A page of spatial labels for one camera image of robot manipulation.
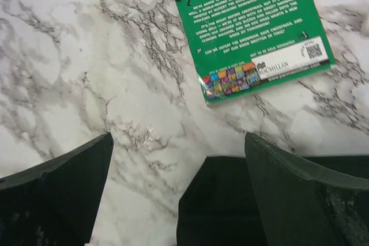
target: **colorful book spines illustration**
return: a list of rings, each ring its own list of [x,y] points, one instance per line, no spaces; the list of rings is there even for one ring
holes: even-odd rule
[[[255,64],[245,63],[202,78],[209,101],[250,89],[260,82]]]

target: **macmillan logo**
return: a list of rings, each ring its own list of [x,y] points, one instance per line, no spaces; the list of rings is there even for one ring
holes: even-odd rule
[[[256,67],[260,75],[268,75],[270,73],[278,73],[278,71],[286,69],[288,67],[288,62],[277,63],[273,66],[266,66],[265,62],[262,62],[258,63]]]
[[[262,62],[262,63],[258,63],[256,65],[257,69],[260,70],[260,69],[265,69],[266,68],[266,65],[265,65],[265,62]]]

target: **white marble surface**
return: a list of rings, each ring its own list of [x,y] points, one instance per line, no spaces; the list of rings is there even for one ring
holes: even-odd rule
[[[315,0],[337,68],[205,105],[174,0],[0,0],[0,177],[106,131],[91,245],[175,244],[206,155],[246,131],[298,154],[369,153],[369,0]]]

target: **gray marble veining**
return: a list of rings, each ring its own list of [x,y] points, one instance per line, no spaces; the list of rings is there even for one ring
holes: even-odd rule
[[[178,200],[246,131],[297,154],[368,153],[369,0],[315,0],[331,71],[207,107],[174,0],[0,0],[0,176],[112,132],[91,245],[175,243]]]

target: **green book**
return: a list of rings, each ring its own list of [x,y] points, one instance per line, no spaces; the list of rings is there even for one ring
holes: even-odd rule
[[[334,64],[313,0],[176,0],[207,103]]]

